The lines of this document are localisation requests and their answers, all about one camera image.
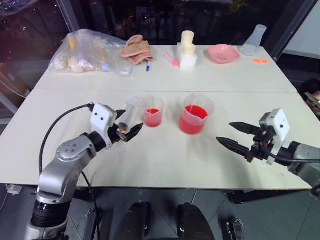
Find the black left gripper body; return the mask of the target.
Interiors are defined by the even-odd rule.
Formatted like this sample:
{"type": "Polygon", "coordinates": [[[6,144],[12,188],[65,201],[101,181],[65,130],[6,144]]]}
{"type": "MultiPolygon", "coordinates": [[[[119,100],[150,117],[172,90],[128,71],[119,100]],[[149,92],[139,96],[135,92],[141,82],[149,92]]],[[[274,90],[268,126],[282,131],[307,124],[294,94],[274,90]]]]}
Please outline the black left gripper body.
{"type": "Polygon", "coordinates": [[[119,126],[114,123],[113,126],[110,127],[107,131],[108,137],[112,145],[120,141],[123,141],[125,143],[129,141],[129,137],[126,136],[124,133],[121,133],[118,129],[119,126]]]}

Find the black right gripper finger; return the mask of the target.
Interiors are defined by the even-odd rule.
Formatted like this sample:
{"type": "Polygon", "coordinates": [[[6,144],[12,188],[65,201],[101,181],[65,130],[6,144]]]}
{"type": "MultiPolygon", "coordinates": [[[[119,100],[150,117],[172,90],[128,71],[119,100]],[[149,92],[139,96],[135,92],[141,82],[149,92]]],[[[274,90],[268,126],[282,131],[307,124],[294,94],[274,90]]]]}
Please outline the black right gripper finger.
{"type": "Polygon", "coordinates": [[[250,152],[250,149],[240,145],[237,141],[226,138],[226,137],[216,137],[216,140],[225,148],[228,150],[241,155],[243,157],[247,157],[248,153],[250,152]]]}
{"type": "Polygon", "coordinates": [[[244,122],[230,122],[229,125],[234,129],[238,130],[239,132],[242,132],[248,135],[256,136],[261,130],[260,127],[257,127],[248,123],[244,123],[244,122]]]}

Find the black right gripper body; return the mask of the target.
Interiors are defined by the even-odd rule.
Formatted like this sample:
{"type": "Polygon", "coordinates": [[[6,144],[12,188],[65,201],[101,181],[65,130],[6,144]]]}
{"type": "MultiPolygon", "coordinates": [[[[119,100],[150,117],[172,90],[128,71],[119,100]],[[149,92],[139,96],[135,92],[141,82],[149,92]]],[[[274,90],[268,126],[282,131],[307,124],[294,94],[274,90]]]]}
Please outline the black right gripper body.
{"type": "Polygon", "coordinates": [[[268,126],[267,128],[251,126],[249,134],[254,135],[254,144],[245,156],[246,161],[251,163],[254,158],[266,160],[269,157],[269,154],[266,152],[265,148],[267,147],[268,142],[275,136],[275,131],[271,126],[268,126]]]}

